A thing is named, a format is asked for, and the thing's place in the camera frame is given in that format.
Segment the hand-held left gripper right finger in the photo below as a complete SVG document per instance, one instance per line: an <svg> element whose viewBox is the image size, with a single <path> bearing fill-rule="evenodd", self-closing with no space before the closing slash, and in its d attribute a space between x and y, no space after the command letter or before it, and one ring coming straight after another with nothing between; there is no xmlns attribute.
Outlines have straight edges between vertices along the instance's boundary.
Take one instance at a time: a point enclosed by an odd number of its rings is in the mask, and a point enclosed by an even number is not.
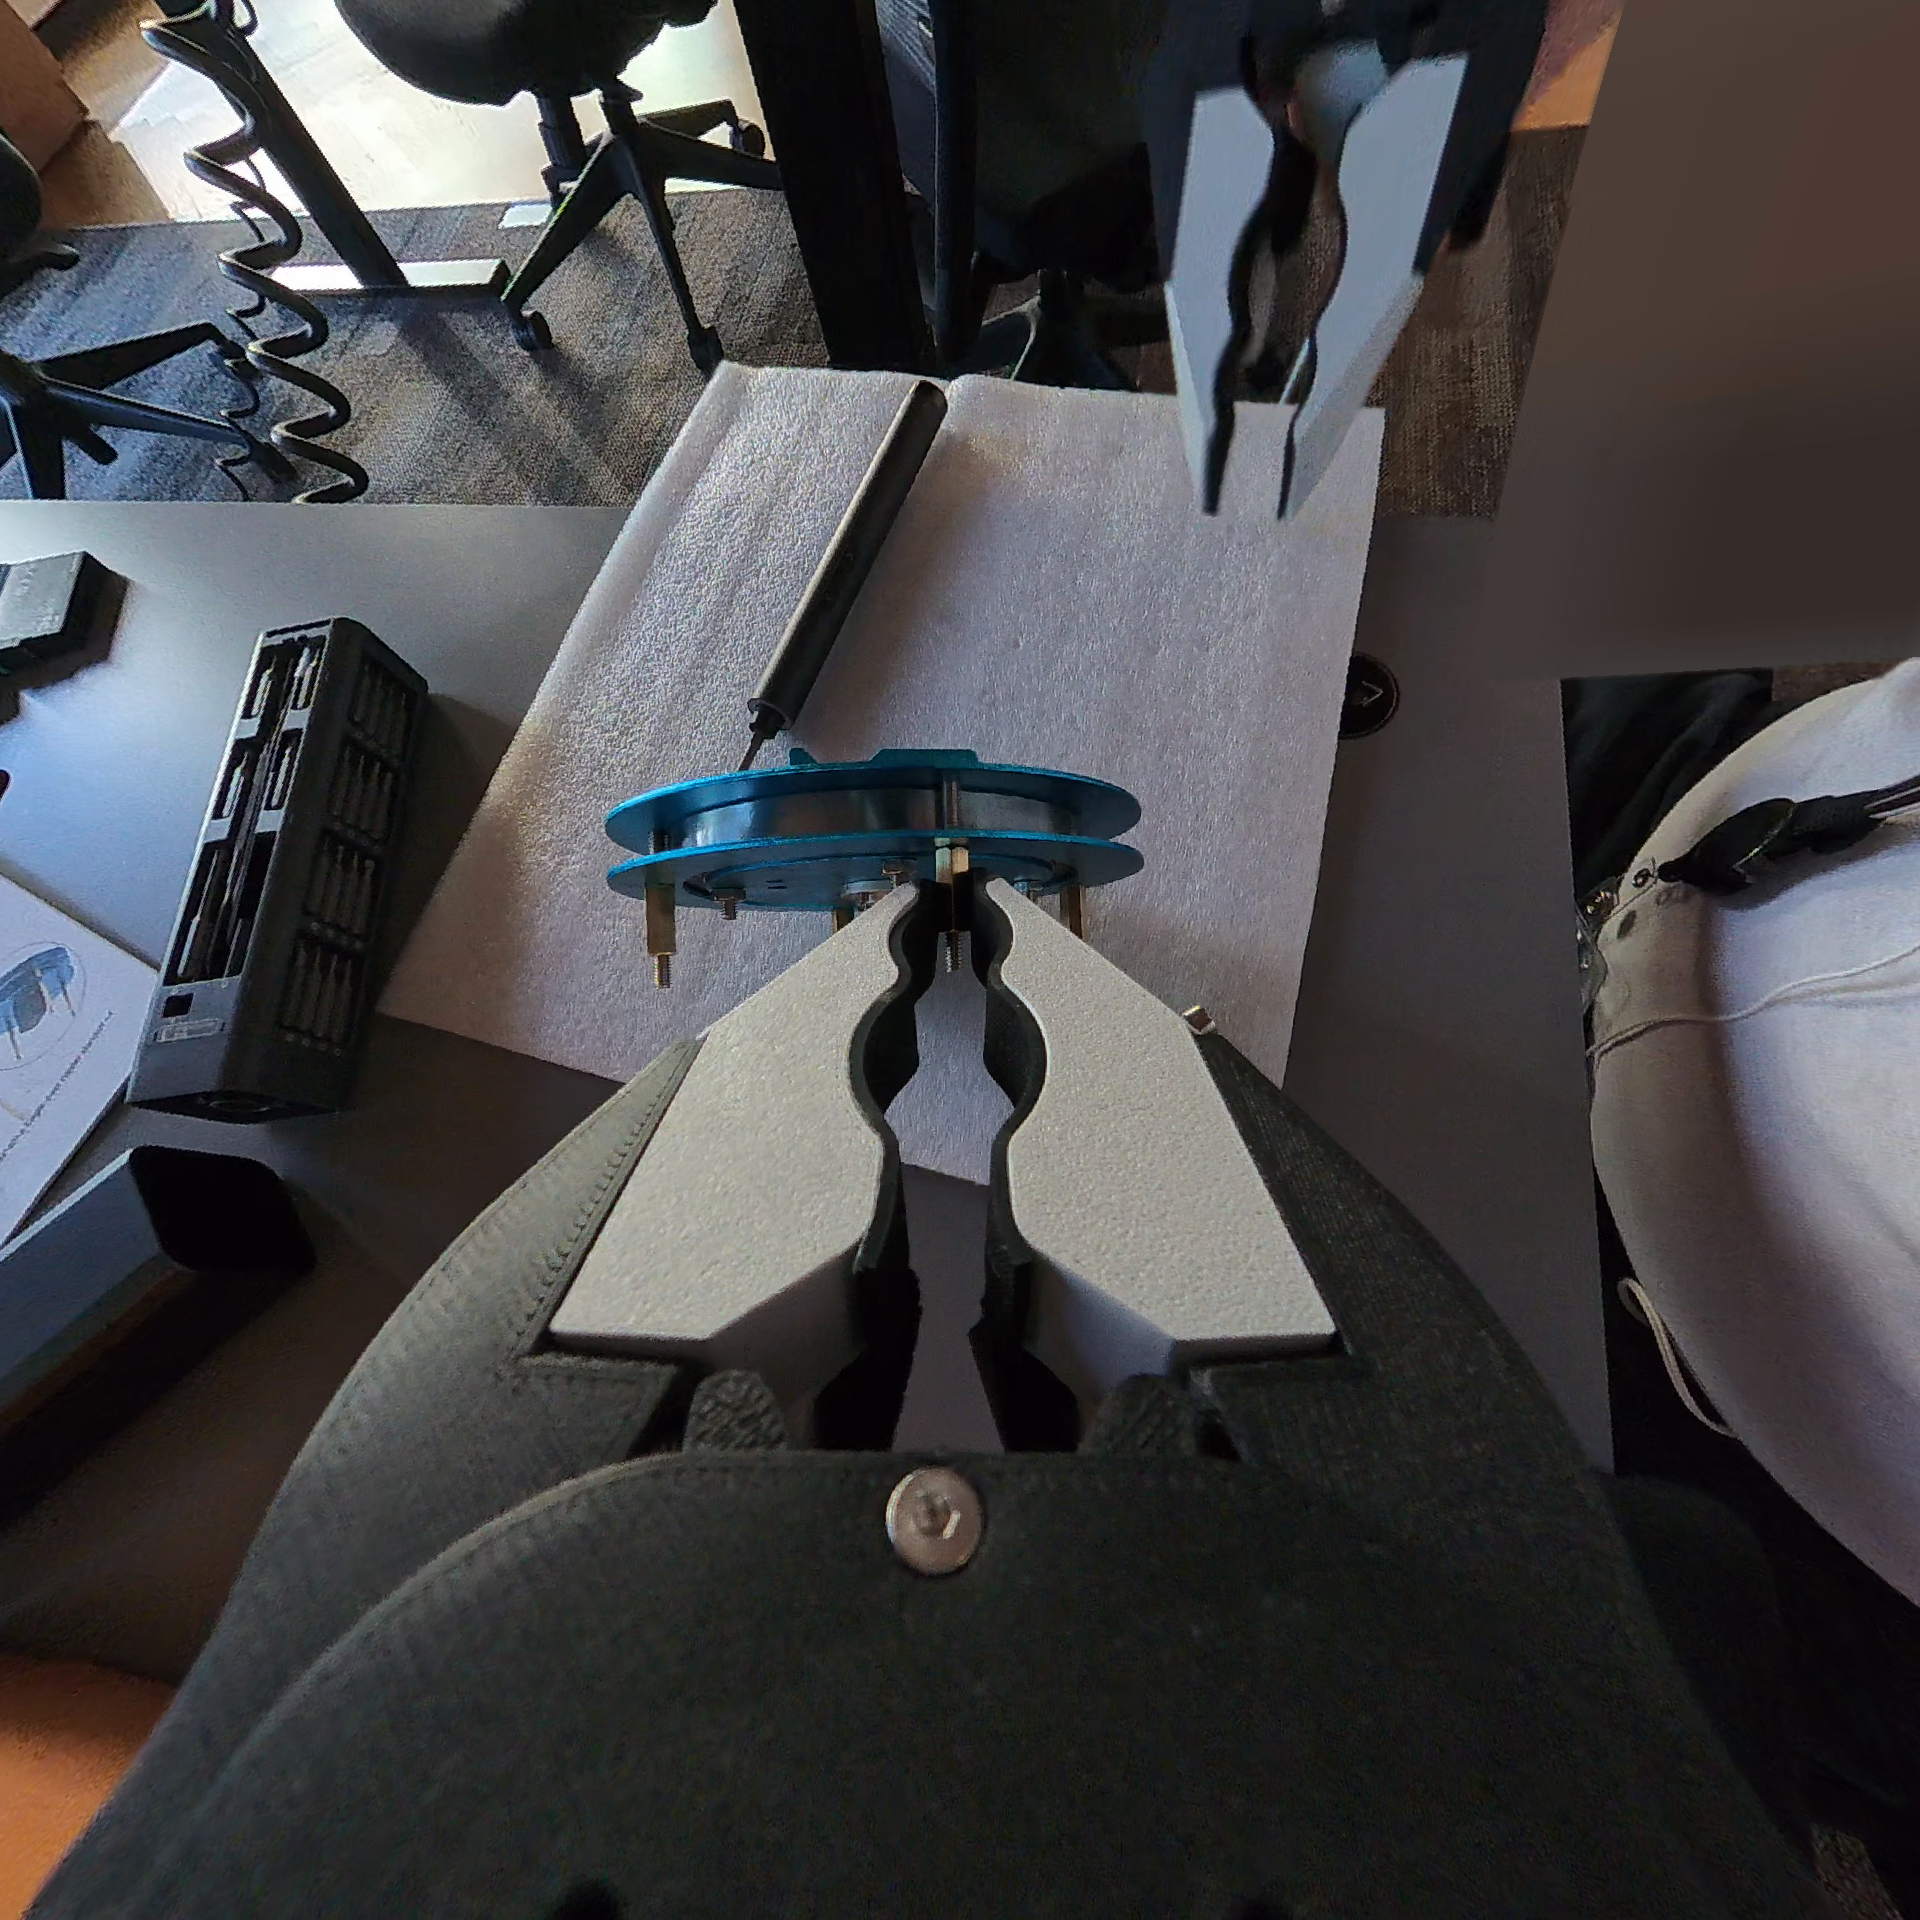
<svg viewBox="0 0 1920 1920"><path fill-rule="evenodd" d="M1119 1383L1338 1351L1189 1023L1006 881L971 905L993 1145L971 1346L1000 1440L1072 1450Z"/></svg>

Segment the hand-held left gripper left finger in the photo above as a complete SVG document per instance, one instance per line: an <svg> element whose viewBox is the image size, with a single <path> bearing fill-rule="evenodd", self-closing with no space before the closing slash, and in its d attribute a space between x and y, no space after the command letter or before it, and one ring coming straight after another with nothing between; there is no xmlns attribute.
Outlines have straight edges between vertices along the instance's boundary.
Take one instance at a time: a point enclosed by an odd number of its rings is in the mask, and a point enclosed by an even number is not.
<svg viewBox="0 0 1920 1920"><path fill-rule="evenodd" d="M830 1450L888 1450L922 1323L885 1114L919 1067L925 890L719 1019L550 1323L577 1354L758 1371Z"/></svg>

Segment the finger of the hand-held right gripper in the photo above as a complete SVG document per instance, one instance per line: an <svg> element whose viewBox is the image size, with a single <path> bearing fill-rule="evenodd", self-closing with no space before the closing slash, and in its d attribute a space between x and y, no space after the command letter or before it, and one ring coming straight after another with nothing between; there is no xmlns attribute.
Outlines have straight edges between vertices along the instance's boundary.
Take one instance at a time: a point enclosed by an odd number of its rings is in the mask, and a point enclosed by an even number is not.
<svg viewBox="0 0 1920 1920"><path fill-rule="evenodd" d="M1424 289L1418 265L1465 56L1320 52L1304 67L1309 143L1334 163L1343 249L1334 291L1287 378L1281 514L1297 519L1346 439Z"/></svg>
<svg viewBox="0 0 1920 1920"><path fill-rule="evenodd" d="M1250 321L1248 247L1277 138L1246 87L1195 93L1167 279L1185 448L1203 512L1218 509L1235 432L1235 383Z"/></svg>

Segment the blue round metal turntable base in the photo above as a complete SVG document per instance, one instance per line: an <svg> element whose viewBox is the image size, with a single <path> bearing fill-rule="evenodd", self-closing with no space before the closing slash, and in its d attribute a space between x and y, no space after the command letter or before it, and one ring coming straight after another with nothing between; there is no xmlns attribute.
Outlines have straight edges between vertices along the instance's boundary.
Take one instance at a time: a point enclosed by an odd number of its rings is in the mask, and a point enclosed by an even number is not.
<svg viewBox="0 0 1920 1920"><path fill-rule="evenodd" d="M670 986L678 914L713 907L835 914L847 923L912 881L1002 879L1031 896L1109 885L1144 867L1122 837L1138 801L1091 776L985 762L960 751L888 751L667 785L613 807L629 851L609 887L643 900L657 986Z"/></svg>

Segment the black electric screwdriver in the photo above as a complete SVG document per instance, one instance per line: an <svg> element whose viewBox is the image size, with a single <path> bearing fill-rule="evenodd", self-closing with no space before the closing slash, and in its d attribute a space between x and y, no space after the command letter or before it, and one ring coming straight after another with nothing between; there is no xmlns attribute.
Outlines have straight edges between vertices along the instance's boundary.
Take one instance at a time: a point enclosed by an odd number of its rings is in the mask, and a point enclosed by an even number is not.
<svg viewBox="0 0 1920 1920"><path fill-rule="evenodd" d="M741 773L754 765L770 738L797 727L915 487L929 448L943 431L946 408L945 388L930 380L919 380L896 410L849 509L808 580L799 610L787 621L758 691L749 699L752 730L750 745L739 763Z"/></svg>

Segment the grey desk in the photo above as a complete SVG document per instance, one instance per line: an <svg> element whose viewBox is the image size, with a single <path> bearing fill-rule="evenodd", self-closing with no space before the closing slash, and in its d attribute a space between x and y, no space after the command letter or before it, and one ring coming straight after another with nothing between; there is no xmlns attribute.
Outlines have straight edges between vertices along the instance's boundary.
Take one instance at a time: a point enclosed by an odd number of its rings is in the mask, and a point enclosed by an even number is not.
<svg viewBox="0 0 1920 1920"><path fill-rule="evenodd" d="M351 613L438 693L409 905L431 893L625 509L5 506L5 557L127 576L111 640L5 723L8 810L62 788L5 865L157 956L255 637ZM1613 1453L1581 1031L1561 695L1475 663L1481 519L1381 519L1361 650L1399 681L1335 759L1287 1093L1447 1245ZM443 1249L611 1082L378 1019L352 1108L265 1128L109 1117L64 1187L130 1145L255 1154L321 1249L133 1426L5 1532L5 1650L174 1683L352 1360Z"/></svg>

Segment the black office chair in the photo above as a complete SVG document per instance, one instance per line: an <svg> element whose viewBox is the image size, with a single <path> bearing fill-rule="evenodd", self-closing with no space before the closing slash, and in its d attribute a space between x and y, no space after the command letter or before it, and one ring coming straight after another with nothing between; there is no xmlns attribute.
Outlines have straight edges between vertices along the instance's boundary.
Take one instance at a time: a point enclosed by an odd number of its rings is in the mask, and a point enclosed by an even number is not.
<svg viewBox="0 0 1920 1920"><path fill-rule="evenodd" d="M878 3L945 372L1134 388L1104 343L1167 338L1144 87L1158 3Z"/></svg>
<svg viewBox="0 0 1920 1920"><path fill-rule="evenodd" d="M779 172L731 104L639 117L639 91L619 77L663 28L704 21L712 3L341 3L338 11L378 61L424 91L470 105L505 105L521 91L536 99L553 211L502 298L523 351L553 346L547 321L526 307L534 293L633 199L654 232L689 352L713 372L722 346L693 303L665 184L779 191Z"/></svg>
<svg viewBox="0 0 1920 1920"><path fill-rule="evenodd" d="M25 156L3 138L3 296L41 273L69 273L75 249L41 236L41 184ZM71 445L97 464L112 464L114 451L101 426L129 426L133 413L111 395L90 397L51 369L3 352L3 463L16 463L29 493L64 498L64 451Z"/></svg>

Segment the white foam sheet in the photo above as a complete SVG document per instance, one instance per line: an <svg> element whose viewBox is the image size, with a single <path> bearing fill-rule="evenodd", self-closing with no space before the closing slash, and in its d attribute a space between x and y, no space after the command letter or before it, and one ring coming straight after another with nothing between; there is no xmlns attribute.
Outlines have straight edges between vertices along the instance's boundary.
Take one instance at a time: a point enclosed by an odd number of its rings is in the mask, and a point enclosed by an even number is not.
<svg viewBox="0 0 1920 1920"><path fill-rule="evenodd" d="M382 1011L629 1079L821 945L829 917L679 913L662 993L603 820L737 765L746 699L896 416L906 378L725 369L640 493ZM1376 519L1381 416L1304 517L1287 434L1245 408L1221 512L1195 508L1169 397L963 378L802 714L821 759L974 751L1144 807L1144 871L1089 937L1169 1005L1205 1003L1281 1082L1338 711Z"/></svg>

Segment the black screwdriver bit case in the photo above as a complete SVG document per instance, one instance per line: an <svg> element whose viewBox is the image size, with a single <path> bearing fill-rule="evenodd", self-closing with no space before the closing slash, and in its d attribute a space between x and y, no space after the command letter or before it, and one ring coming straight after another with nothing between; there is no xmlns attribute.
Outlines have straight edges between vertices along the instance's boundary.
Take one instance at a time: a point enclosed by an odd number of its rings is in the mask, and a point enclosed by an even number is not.
<svg viewBox="0 0 1920 1920"><path fill-rule="evenodd" d="M347 1104L425 704L358 620L258 637L133 1107L251 1123Z"/></svg>

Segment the dark bit case sleeve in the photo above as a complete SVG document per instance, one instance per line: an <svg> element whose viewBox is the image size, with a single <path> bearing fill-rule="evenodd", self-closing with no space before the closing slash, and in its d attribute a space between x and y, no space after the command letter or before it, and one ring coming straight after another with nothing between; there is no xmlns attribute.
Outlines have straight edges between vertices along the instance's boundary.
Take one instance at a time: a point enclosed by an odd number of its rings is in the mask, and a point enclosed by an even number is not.
<svg viewBox="0 0 1920 1920"><path fill-rule="evenodd" d="M139 1145L3 1258L3 1411L16 1424L169 1282L298 1281L315 1263L282 1177L256 1159Z"/></svg>

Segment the printed instruction sheet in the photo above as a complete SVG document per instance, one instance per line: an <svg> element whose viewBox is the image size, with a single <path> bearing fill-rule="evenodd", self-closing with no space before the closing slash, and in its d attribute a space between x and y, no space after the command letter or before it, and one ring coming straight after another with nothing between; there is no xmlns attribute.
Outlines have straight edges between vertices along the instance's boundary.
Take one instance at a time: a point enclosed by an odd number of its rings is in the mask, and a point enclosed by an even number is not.
<svg viewBox="0 0 1920 1920"><path fill-rule="evenodd" d="M121 1096L157 971L3 881L3 1237Z"/></svg>

